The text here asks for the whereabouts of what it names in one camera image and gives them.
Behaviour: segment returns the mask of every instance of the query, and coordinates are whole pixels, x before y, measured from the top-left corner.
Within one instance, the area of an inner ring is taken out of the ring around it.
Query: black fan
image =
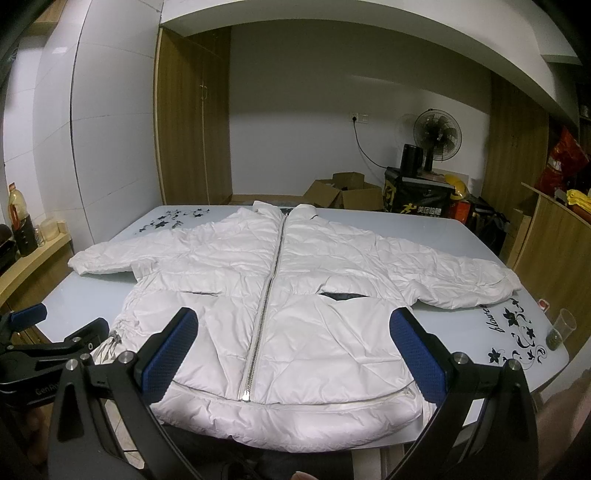
[[[433,160],[449,160],[460,150],[462,131],[449,113],[430,108],[414,123],[414,141],[427,151],[423,170],[431,171]]]

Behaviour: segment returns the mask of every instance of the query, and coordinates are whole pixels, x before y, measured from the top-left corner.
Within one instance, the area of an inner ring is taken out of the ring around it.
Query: jacket
[[[167,423],[247,445],[315,452],[370,442],[432,411],[389,337],[391,312],[507,299],[509,269],[255,202],[226,219],[105,242],[78,274],[133,271],[109,359],[137,351],[180,307],[199,334],[162,401]]]

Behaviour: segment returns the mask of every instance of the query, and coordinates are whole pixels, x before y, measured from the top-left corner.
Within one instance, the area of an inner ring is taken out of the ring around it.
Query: white table
[[[160,228],[191,228],[219,221],[238,206],[161,206],[144,215],[112,241],[145,235]],[[452,255],[500,260],[461,223],[393,213],[318,209],[327,220],[372,230],[383,236],[405,238]],[[63,340],[97,317],[111,324],[135,284],[131,273],[85,275],[71,273],[44,300],[47,320],[39,324],[53,342]],[[418,303],[414,314],[426,331],[439,337],[450,352],[466,352],[481,364],[502,365],[503,358],[516,358],[524,367],[530,391],[560,372],[569,362],[564,346],[552,352],[545,336],[551,325],[535,300],[525,290],[512,299],[487,308],[442,310]],[[466,423],[478,419],[482,400],[473,402]],[[421,419],[364,447],[378,447],[415,440]]]

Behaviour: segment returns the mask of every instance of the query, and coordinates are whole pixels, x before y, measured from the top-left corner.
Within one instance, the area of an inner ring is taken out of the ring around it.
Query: jacket sleeve
[[[512,270],[490,260],[454,257],[398,238],[379,239],[378,251],[409,305],[421,300],[444,309],[475,307],[522,288]]]
[[[122,242],[103,242],[74,255],[68,265],[79,275],[132,271],[132,264],[189,251],[187,230],[163,230]]]

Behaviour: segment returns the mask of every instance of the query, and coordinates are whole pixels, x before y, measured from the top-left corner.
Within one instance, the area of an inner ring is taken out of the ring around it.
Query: plastic cup
[[[552,330],[546,336],[546,345],[550,350],[556,350],[576,329],[577,322],[573,314],[567,309],[560,309],[560,314],[552,325]]]

